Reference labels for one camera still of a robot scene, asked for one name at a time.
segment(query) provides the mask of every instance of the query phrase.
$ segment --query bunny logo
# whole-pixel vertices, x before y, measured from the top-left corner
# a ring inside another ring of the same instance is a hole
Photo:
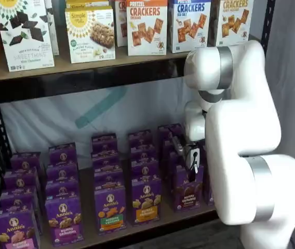
[[[17,218],[11,218],[10,221],[9,221],[9,225],[11,225],[12,227],[18,226],[18,219]]]
[[[29,167],[30,167],[30,165],[29,165],[28,162],[22,162],[22,168],[23,169],[27,170],[27,169],[29,169]]]
[[[16,185],[17,185],[17,187],[22,188],[22,187],[24,187],[25,183],[24,183],[23,179],[17,179]]]
[[[114,195],[112,195],[112,194],[108,195],[107,198],[106,198],[106,200],[107,200],[109,203],[113,202],[113,201],[114,201]]]
[[[61,159],[61,161],[66,161],[66,153],[62,153],[60,155],[60,159]]]
[[[67,207],[66,204],[61,204],[61,205],[59,205],[59,211],[60,211],[61,213],[65,213],[65,212],[67,211],[67,209],[68,209],[68,207]]]
[[[150,188],[150,186],[148,186],[148,185],[146,185],[146,186],[144,186],[144,188],[143,188],[143,193],[144,194],[149,194],[150,193],[150,191],[151,191],[151,188]]]

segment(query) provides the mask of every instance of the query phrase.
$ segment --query logo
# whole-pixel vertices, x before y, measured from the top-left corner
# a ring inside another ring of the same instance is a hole
[[[18,226],[18,219],[17,218],[11,218],[10,221],[9,221],[9,225],[11,225],[12,227]]]
[[[150,193],[150,191],[151,191],[151,188],[150,188],[149,185],[144,186],[144,188],[143,188],[143,193],[144,193],[144,194],[147,195],[147,194]]]
[[[65,212],[67,211],[67,209],[68,209],[68,207],[67,207],[66,204],[61,204],[61,205],[59,205],[59,211],[60,211],[61,213],[65,213]]]
[[[109,195],[106,197],[106,200],[107,200],[109,203],[113,202],[113,201],[114,201],[114,195],[109,194]]]

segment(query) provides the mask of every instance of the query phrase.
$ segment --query cardboard box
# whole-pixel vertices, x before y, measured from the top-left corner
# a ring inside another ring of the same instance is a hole
[[[72,192],[48,196],[45,207],[54,246],[84,239],[81,201],[77,194]]]
[[[172,53],[206,47],[211,0],[170,0],[168,47]]]
[[[123,180],[95,183],[95,209],[99,234],[126,228],[126,193]]]
[[[167,0],[127,0],[129,56],[166,54]]]
[[[54,66],[44,0],[0,1],[0,33],[10,72]]]
[[[248,41],[254,0],[212,0],[209,43],[237,45]]]
[[[71,63],[115,59],[111,6],[65,10]]]
[[[0,209],[2,248],[40,248],[40,237],[32,205]]]

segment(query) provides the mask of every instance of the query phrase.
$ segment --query pretzel crackers box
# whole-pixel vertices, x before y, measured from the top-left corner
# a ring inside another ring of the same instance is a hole
[[[111,6],[65,10],[71,63],[115,59]]]
[[[246,42],[254,0],[213,0],[209,43],[230,46]]]
[[[206,47],[211,0],[170,0],[168,47],[173,53]]]
[[[45,207],[54,246],[83,240],[81,202],[77,194],[48,196]]]
[[[166,54],[167,0],[127,0],[129,56]]]
[[[126,228],[126,193],[123,180],[95,183],[95,208],[99,234]]]

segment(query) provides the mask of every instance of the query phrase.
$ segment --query purple box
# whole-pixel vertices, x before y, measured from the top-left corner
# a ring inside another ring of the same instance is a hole
[[[117,151],[117,139],[115,133],[93,136],[91,138],[91,151],[93,153],[112,149]]]
[[[70,176],[78,178],[78,169],[75,162],[59,162],[55,165],[50,164],[47,167],[46,173],[48,180]]]
[[[47,182],[45,188],[46,196],[58,195],[60,193],[79,192],[78,180],[75,176],[62,177]]]
[[[133,225],[159,220],[162,184],[158,176],[142,176],[131,180]]]
[[[106,234],[126,228],[126,191],[123,180],[95,183],[97,230]]]
[[[40,248],[40,237],[31,203],[0,209],[0,244],[3,249]]]
[[[39,234],[41,235],[43,234],[42,215],[38,203],[37,190],[34,186],[27,188],[3,190],[0,196],[0,204],[3,208],[28,205],[30,203],[32,203],[37,227],[39,230]]]
[[[45,207],[54,246],[83,240],[81,202],[77,194],[48,196]]]
[[[73,161],[77,163],[76,144],[62,144],[54,147],[50,147],[49,161],[51,164],[57,164],[58,162]]]

